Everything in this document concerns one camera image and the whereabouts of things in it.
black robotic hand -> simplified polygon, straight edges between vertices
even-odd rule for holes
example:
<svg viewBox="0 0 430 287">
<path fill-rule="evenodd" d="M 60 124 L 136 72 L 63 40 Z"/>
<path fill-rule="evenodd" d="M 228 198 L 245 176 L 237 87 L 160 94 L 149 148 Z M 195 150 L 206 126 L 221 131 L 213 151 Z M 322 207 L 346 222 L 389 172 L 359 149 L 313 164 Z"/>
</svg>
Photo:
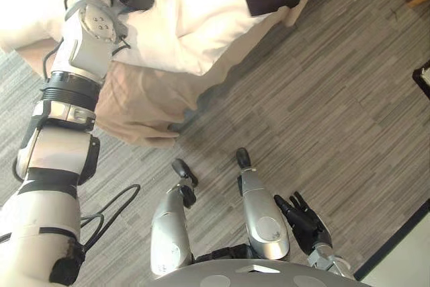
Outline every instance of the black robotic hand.
<svg viewBox="0 0 430 287">
<path fill-rule="evenodd" d="M 326 243 L 333 247 L 329 231 L 303 197 L 294 192 L 290 200 L 294 206 L 281 196 L 275 195 L 276 205 L 287 218 L 301 250 L 310 255 L 317 243 Z"/>
</svg>

silver robot leg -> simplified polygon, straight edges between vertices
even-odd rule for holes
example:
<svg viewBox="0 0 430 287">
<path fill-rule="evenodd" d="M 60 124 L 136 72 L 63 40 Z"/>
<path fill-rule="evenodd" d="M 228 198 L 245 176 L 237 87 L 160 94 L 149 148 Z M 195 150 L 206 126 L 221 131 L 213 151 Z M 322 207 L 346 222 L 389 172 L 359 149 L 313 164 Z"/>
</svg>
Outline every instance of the silver robot leg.
<svg viewBox="0 0 430 287">
<path fill-rule="evenodd" d="M 238 184 L 249 242 L 260 258 L 285 259 L 290 251 L 290 242 L 282 214 L 259 180 L 257 171 L 251 167 L 247 150 L 238 149 L 236 157 L 241 167 Z"/>
<path fill-rule="evenodd" d="M 193 260 L 184 207 L 190 208 L 196 201 L 193 190 L 198 181 L 182 160 L 176 159 L 172 166 L 181 180 L 166 193 L 153 217 L 150 266 L 155 278 L 190 265 Z"/>
</svg>

gray carpet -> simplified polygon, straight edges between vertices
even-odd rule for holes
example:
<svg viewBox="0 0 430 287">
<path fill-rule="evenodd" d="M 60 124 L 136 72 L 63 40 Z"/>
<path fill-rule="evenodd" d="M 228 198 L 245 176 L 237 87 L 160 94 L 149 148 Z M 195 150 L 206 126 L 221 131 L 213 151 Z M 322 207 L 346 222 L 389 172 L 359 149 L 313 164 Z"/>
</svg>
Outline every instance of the gray carpet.
<svg viewBox="0 0 430 287">
<path fill-rule="evenodd" d="M 412 71 L 430 59 L 430 5 L 408 0 L 311 0 L 295 27 L 275 27 L 227 81 L 176 125 L 170 150 L 132 147 L 101 131 L 84 214 L 131 183 L 136 201 L 88 253 L 76 286 L 142 286 L 150 278 L 151 217 L 185 159 L 200 178 L 187 212 L 196 255 L 245 241 L 236 148 L 250 151 L 267 188 L 299 190 L 357 269 L 430 196 L 430 104 Z M 42 82 L 0 54 L 0 202 Z M 92 228 L 85 228 L 84 239 Z M 306 258 L 292 242 L 292 261 Z"/>
</svg>

white bedsheet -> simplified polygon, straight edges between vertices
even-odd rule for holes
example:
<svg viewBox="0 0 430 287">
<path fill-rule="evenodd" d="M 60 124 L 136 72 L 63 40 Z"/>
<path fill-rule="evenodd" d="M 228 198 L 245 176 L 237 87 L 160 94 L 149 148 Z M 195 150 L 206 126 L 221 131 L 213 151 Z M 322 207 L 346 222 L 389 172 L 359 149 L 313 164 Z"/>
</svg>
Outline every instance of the white bedsheet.
<svg viewBox="0 0 430 287">
<path fill-rule="evenodd" d="M 1 0 L 0 48 L 60 40 L 63 0 Z M 131 50 L 114 60 L 171 72 L 203 75 L 231 42 L 258 24 L 245 0 L 156 0 L 145 12 L 121 15 Z"/>
</svg>

